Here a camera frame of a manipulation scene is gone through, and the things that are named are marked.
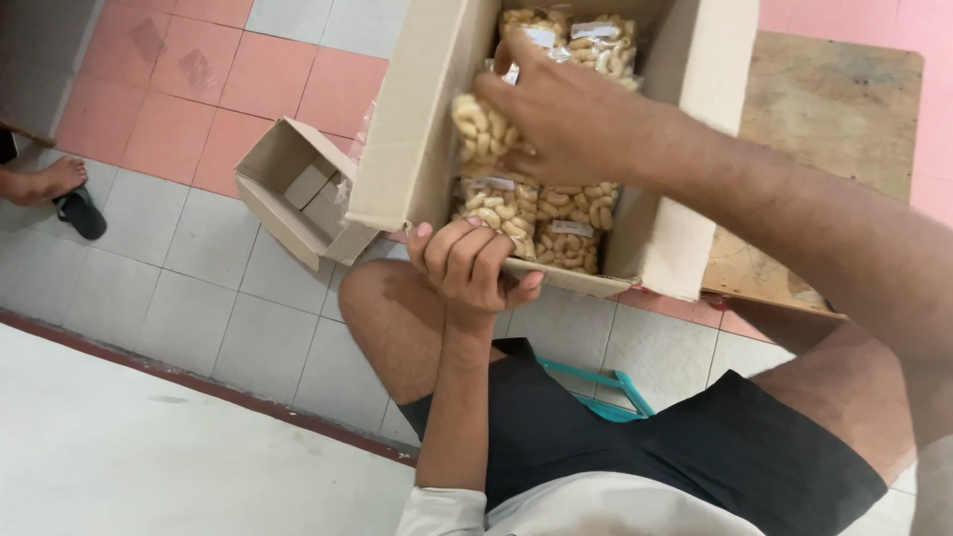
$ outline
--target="foot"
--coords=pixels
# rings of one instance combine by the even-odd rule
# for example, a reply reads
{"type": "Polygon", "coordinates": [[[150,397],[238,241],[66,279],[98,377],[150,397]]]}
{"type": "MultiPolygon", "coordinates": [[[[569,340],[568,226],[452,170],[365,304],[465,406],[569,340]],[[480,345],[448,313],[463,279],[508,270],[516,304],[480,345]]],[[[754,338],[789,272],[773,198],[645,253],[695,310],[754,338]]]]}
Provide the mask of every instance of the foot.
{"type": "Polygon", "coordinates": [[[84,184],[88,178],[86,163],[81,158],[63,156],[36,173],[3,172],[0,175],[0,196],[14,205],[28,207],[62,196],[84,184]]]}

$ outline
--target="wooden table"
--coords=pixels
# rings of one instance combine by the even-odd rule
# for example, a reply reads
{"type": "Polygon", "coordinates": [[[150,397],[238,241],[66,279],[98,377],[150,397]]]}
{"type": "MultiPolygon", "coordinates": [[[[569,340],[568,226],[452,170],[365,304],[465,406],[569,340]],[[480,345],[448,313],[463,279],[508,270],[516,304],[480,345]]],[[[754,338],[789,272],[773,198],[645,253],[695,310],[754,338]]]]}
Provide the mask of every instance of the wooden table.
{"type": "MultiPolygon", "coordinates": [[[[739,138],[906,202],[922,81],[915,52],[760,31],[739,138]]],[[[702,291],[832,314],[801,278],[721,228],[702,291]]]]}

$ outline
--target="black sandal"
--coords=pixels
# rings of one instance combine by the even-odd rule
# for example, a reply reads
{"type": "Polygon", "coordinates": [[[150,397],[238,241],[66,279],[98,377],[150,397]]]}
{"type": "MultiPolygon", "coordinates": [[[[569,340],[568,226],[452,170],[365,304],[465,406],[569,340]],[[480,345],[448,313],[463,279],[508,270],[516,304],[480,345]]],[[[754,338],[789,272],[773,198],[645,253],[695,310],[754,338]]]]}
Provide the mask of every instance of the black sandal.
{"type": "Polygon", "coordinates": [[[72,225],[86,240],[96,240],[106,234],[106,219],[92,203],[85,184],[54,198],[53,204],[56,205],[56,217],[72,225]]]}

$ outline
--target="white wall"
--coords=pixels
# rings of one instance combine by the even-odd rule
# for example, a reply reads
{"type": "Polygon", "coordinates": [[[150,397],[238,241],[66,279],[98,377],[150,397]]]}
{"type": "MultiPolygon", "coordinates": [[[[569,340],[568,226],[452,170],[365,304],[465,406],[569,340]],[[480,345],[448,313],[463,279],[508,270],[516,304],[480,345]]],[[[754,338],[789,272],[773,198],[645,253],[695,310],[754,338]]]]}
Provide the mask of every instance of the white wall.
{"type": "Polygon", "coordinates": [[[0,324],[0,534],[391,534],[413,473],[0,324]]]}

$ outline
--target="cardboard box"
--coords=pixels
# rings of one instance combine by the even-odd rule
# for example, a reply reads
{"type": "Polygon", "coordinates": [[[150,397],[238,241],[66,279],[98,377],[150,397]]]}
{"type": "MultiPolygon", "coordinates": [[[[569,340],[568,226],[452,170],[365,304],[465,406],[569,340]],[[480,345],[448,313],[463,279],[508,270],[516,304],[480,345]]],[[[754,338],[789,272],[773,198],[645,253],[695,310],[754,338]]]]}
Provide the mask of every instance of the cardboard box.
{"type": "MultiPolygon", "coordinates": [[[[452,207],[458,139],[451,101],[472,87],[497,39],[501,9],[551,0],[413,0],[397,41],[361,158],[347,218],[383,231],[427,221],[452,207]]],[[[738,133],[758,25],[758,0],[576,0],[576,15],[621,13],[651,35],[639,53],[643,92],[738,133]]],[[[699,297],[715,225],[650,192],[626,188],[606,242],[603,277],[511,258],[507,269],[542,270],[545,282],[595,296],[640,284],[680,299],[699,297]]]]}
{"type": "Polygon", "coordinates": [[[377,236],[377,229],[345,221],[335,204],[341,177],[355,175],[355,164],[331,140],[287,117],[235,167],[241,200],[315,272],[321,258],[351,266],[377,236]]]}

